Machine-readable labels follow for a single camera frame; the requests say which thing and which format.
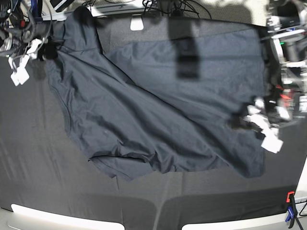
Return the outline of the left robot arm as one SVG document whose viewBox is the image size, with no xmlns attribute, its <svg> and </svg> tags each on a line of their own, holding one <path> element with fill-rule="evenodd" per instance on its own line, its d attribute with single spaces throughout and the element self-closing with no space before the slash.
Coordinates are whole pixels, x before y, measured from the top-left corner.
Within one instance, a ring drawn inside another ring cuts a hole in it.
<svg viewBox="0 0 307 230">
<path fill-rule="evenodd" d="M 266 26 L 268 50 L 277 72 L 267 97 L 256 97 L 236 124 L 264 136 L 261 147 L 278 153 L 283 141 L 279 130 L 307 116 L 307 2 L 271 0 Z"/>
</svg>

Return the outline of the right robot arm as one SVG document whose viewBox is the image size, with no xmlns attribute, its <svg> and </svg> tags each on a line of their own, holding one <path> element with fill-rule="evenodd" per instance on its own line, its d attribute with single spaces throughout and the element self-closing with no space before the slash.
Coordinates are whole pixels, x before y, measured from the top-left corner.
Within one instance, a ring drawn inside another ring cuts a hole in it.
<svg viewBox="0 0 307 230">
<path fill-rule="evenodd" d="M 2 0 L 0 2 L 0 56 L 6 57 L 12 69 L 11 80 L 15 86 L 29 80 L 28 61 L 37 59 L 39 50 L 50 33 L 37 38 L 42 21 L 41 0 Z"/>
</svg>

